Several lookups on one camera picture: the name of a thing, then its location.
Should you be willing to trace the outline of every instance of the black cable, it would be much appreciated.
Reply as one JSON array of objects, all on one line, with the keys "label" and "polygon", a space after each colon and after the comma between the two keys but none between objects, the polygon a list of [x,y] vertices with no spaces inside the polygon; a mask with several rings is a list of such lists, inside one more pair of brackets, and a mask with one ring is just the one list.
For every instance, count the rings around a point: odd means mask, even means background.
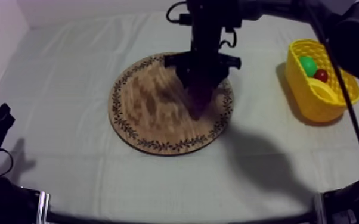
[{"label": "black cable", "polygon": [[180,23],[180,20],[172,20],[172,19],[170,19],[170,13],[175,7],[177,7],[179,5],[184,5],[186,3],[187,3],[186,1],[183,1],[183,2],[177,2],[177,3],[173,4],[173,5],[171,5],[171,7],[168,8],[167,13],[166,13],[167,21],[170,22],[170,23],[175,23],[175,24]]},{"label": "black cable", "polygon": [[351,99],[349,97],[349,94],[348,94],[348,90],[347,90],[347,88],[345,86],[345,82],[343,81],[343,78],[341,76],[341,72],[339,70],[338,63],[335,60],[335,57],[333,55],[333,52],[331,51],[330,45],[326,40],[326,35],[324,35],[324,31],[323,31],[322,27],[320,26],[320,23],[318,22],[317,17],[315,16],[315,14],[313,13],[312,9],[310,8],[310,6],[308,4],[306,4],[306,9],[307,9],[307,11],[308,11],[308,13],[309,13],[309,15],[311,17],[313,29],[316,31],[316,35],[318,36],[320,42],[324,45],[324,47],[325,47],[325,49],[327,51],[327,54],[329,55],[329,59],[331,61],[331,64],[334,67],[335,76],[337,77],[337,80],[339,82],[339,86],[341,87],[343,97],[345,98],[346,107],[348,107],[349,116],[351,116],[352,125],[354,127],[355,134],[356,134],[356,137],[357,137],[358,142],[359,142],[359,124],[358,124],[358,120],[356,118],[355,111],[354,111],[354,108],[352,106],[352,102],[351,102]]},{"label": "black cable", "polygon": [[9,172],[13,169],[13,167],[14,167],[14,158],[13,158],[13,156],[12,156],[7,150],[5,150],[5,149],[3,149],[3,148],[0,148],[0,152],[5,152],[5,153],[7,153],[8,157],[10,158],[10,166],[9,166],[9,168],[7,169],[6,172],[0,174],[0,177],[1,177],[1,176],[6,175],[7,173],[9,173]]},{"label": "black cable", "polygon": [[235,48],[235,46],[237,46],[237,32],[235,32],[234,29],[231,32],[233,33],[234,36],[233,43],[231,44],[229,41],[223,40],[220,42],[219,49],[221,49],[224,44],[227,44],[230,48]]}]

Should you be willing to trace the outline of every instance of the yellow object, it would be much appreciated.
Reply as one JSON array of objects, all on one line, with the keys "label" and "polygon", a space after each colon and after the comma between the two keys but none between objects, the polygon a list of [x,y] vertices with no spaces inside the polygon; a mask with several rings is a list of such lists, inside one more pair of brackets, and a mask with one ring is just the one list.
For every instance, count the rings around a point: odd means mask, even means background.
[{"label": "yellow object", "polygon": [[313,91],[323,99],[331,102],[338,102],[337,94],[335,94],[329,85],[315,78],[308,78],[308,83],[310,87],[312,87]]},{"label": "yellow object", "polygon": [[[309,83],[308,77],[299,62],[299,57],[309,56],[316,62],[318,69],[329,74],[327,86],[332,89],[336,100],[330,100]],[[291,43],[285,69],[286,79],[295,96],[301,113],[314,122],[329,122],[341,116],[346,110],[345,99],[334,73],[324,46],[314,40],[297,40]],[[359,101],[359,86],[355,78],[341,69],[349,96],[353,104]]]}]

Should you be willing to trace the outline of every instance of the red ball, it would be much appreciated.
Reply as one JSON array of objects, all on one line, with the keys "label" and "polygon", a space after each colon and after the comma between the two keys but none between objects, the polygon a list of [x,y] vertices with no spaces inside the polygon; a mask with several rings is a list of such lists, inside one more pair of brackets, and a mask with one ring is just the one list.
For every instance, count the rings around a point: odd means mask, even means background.
[{"label": "red ball", "polygon": [[324,69],[318,69],[313,77],[326,83],[329,79],[329,74],[327,74],[327,71],[325,71]]}]

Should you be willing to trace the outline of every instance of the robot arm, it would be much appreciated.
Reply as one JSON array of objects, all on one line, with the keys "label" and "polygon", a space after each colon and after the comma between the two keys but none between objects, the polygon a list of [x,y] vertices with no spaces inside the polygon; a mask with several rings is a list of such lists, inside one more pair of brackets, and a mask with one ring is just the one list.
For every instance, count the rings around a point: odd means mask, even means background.
[{"label": "robot arm", "polygon": [[337,15],[319,2],[303,0],[187,0],[189,14],[181,14],[175,23],[192,25],[191,50],[166,57],[165,66],[176,66],[184,88],[200,86],[214,89],[228,76],[229,67],[241,67],[239,58],[220,54],[227,41],[221,41],[221,31],[234,33],[242,20],[258,20],[263,14],[312,23],[311,10],[324,31],[338,64],[359,78],[359,2],[344,15]]}]

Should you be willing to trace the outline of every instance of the round wooden placemat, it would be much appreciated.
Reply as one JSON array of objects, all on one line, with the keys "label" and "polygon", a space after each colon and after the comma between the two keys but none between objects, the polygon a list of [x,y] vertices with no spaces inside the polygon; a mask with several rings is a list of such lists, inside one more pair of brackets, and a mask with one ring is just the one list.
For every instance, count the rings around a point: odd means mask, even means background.
[{"label": "round wooden placemat", "polygon": [[181,155],[206,146],[226,128],[233,91],[225,79],[203,115],[192,119],[188,95],[175,69],[164,67],[167,54],[144,58],[120,75],[109,95],[109,119],[134,148],[155,155]]}]

